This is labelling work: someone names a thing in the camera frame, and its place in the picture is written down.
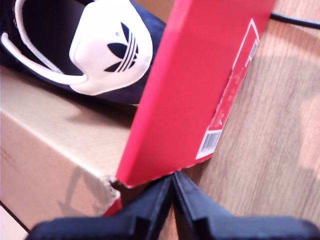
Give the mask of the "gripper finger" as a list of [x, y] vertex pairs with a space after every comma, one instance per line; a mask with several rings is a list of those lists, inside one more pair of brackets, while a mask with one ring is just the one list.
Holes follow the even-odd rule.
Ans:
[[156, 180], [113, 216], [67, 217], [37, 224], [28, 240], [157, 240], [172, 205], [172, 178]]
[[172, 176], [181, 240], [318, 240], [319, 228], [290, 216], [235, 216], [211, 200], [182, 171]]

